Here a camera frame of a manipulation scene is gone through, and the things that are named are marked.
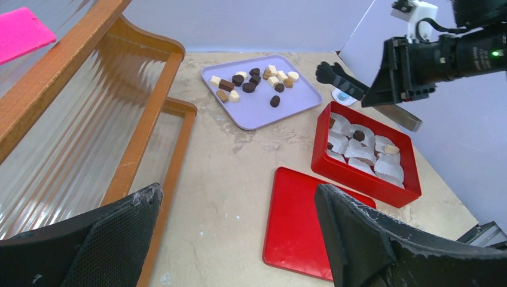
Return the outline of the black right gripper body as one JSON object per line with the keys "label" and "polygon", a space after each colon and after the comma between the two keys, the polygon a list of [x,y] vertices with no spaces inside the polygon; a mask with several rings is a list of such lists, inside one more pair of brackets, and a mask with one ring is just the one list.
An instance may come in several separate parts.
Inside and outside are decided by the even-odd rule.
{"label": "black right gripper body", "polygon": [[393,37],[384,42],[374,82],[362,98],[363,107],[394,105],[426,99],[436,83],[456,79],[456,38],[441,35],[435,42],[410,44]]}

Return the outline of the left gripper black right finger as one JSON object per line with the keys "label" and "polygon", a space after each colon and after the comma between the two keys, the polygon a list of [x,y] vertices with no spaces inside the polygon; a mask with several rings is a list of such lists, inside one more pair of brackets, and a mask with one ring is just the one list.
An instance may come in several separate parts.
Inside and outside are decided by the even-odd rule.
{"label": "left gripper black right finger", "polygon": [[445,239],[331,184],[314,194],[335,286],[505,286],[506,251]]}

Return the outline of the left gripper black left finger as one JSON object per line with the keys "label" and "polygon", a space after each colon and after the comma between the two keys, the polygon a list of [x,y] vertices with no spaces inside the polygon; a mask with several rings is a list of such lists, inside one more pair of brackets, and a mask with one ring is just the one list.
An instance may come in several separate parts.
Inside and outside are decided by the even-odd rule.
{"label": "left gripper black left finger", "polygon": [[136,286],[163,199],[127,197],[1,240],[1,286]]}

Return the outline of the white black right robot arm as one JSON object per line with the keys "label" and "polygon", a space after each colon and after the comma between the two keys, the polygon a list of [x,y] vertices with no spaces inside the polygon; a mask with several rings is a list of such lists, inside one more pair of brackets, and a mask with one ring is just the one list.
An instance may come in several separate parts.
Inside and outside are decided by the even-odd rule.
{"label": "white black right robot arm", "polygon": [[452,1],[455,28],[437,24],[437,6],[395,1],[405,36],[384,42],[380,70],[363,107],[427,99],[440,82],[506,70],[506,1]]}

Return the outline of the beige square chocolate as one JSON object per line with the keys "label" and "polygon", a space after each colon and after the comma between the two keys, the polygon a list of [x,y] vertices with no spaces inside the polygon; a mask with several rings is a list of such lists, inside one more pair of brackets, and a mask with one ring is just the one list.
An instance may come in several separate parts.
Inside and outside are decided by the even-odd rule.
{"label": "beige square chocolate", "polygon": [[399,148],[396,145],[386,144],[384,146],[384,153],[396,155],[399,154]]}

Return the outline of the dark heart chocolate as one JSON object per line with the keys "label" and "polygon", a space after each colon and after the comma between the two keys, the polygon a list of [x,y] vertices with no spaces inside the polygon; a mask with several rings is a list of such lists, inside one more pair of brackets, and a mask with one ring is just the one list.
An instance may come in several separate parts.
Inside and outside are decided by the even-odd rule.
{"label": "dark heart chocolate", "polygon": [[355,130],[352,134],[352,138],[358,142],[362,142],[365,140],[365,133],[361,130]]}

